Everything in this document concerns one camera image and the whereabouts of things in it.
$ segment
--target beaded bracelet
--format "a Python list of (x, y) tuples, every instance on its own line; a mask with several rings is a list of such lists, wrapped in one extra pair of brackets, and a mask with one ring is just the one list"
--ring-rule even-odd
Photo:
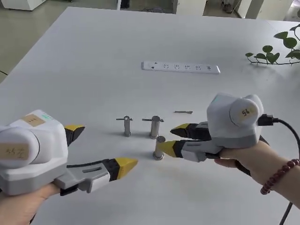
[(300, 165), (299, 159), (292, 159), (288, 161), (280, 170), (278, 170), (262, 187), (261, 194), (266, 195), (270, 193), (272, 186), (274, 186), (278, 181), (280, 181), (283, 176), (290, 171), (293, 167)]

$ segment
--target metal pin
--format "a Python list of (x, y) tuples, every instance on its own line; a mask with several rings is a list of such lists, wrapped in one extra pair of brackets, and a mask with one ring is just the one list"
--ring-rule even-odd
[(129, 116), (124, 116), (122, 119), (117, 119), (117, 120), (123, 120), (124, 121), (124, 136), (129, 137), (131, 135), (130, 132), (130, 121), (132, 121), (132, 118)]
[(159, 124), (165, 120), (161, 119), (159, 116), (153, 116), (152, 119), (142, 119), (142, 121), (152, 121), (149, 136), (152, 139), (156, 139), (158, 137)]
[(155, 160), (162, 160), (165, 156), (164, 152), (159, 150), (158, 147), (157, 147), (157, 143), (162, 143), (162, 142), (165, 142), (165, 137), (164, 136), (158, 136), (157, 139), (156, 139), (155, 150), (152, 154), (153, 157), (155, 158)]
[(175, 111), (174, 113), (187, 113), (187, 114), (192, 114), (193, 111)]

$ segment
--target electrical outlet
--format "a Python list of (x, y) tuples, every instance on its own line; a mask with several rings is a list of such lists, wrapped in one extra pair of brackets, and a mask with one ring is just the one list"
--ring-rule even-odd
[(144, 70), (188, 72), (200, 74), (220, 74), (220, 69), (215, 65), (179, 63), (179, 62), (158, 62), (144, 61), (142, 62)]

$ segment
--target gray floor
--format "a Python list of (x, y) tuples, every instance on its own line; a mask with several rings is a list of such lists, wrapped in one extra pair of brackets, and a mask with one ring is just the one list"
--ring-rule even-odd
[[(68, 7), (115, 9), (116, 0), (48, 0), (32, 12), (8, 10), (0, 5), (0, 70), (10, 73), (58, 16)], [(131, 0), (128, 10), (160, 8), (172, 13), (172, 0)], [(208, 3), (203, 15), (236, 17), (226, 14), (219, 4)], [(5, 79), (0, 73), (0, 82)]]

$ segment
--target small metal part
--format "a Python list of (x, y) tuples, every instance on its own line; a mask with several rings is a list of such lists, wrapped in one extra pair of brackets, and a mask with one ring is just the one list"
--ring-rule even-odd
[(187, 113), (187, 114), (192, 114), (193, 111), (175, 111), (174, 113)]
[(155, 146), (155, 150), (153, 152), (153, 157), (155, 158), (155, 160), (162, 160), (165, 156), (164, 152), (162, 152), (161, 150), (158, 149), (157, 143), (162, 143), (165, 142), (165, 137), (163, 136), (158, 136), (156, 139), (156, 146)]
[(130, 132), (130, 121), (132, 121), (132, 118), (130, 118), (129, 116), (124, 116), (124, 118), (122, 119), (117, 119), (117, 120), (123, 120), (124, 121), (124, 136), (125, 137), (129, 137), (131, 135)]
[(142, 121), (152, 121), (149, 136), (151, 139), (156, 139), (158, 137), (159, 124), (165, 120), (161, 119), (159, 116), (153, 116), (152, 119), (142, 119)]

